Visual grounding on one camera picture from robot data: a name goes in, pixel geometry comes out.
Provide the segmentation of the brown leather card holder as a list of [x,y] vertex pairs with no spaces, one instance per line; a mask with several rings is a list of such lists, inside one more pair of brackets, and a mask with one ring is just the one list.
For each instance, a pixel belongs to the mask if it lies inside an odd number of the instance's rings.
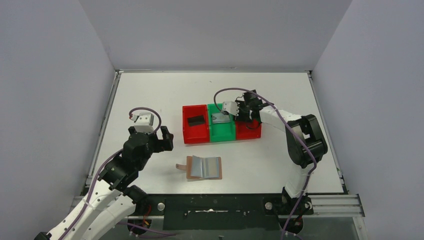
[[175,168],[184,171],[188,180],[221,180],[223,178],[221,157],[187,156],[185,164]]

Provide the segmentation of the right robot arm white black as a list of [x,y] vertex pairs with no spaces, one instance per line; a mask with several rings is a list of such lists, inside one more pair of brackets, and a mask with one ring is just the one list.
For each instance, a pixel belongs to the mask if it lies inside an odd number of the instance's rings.
[[236,122],[270,125],[285,133],[292,161],[290,175],[282,188],[282,209],[295,213],[307,195],[309,181],[318,162],[328,152],[328,144],[315,115],[299,115],[279,109],[260,98],[255,90],[244,92],[242,100],[224,103],[223,111]]

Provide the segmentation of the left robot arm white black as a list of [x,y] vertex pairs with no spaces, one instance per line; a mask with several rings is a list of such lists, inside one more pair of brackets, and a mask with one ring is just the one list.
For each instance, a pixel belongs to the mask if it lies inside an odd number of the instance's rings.
[[148,207],[148,194],[133,184],[152,154],[172,151],[174,135],[161,126],[162,138],[156,133],[137,132],[132,126],[122,149],[112,154],[97,170],[88,193],[74,209],[54,228],[40,232],[37,240],[81,240],[108,204],[119,200],[119,210],[124,202],[133,212],[143,213]]

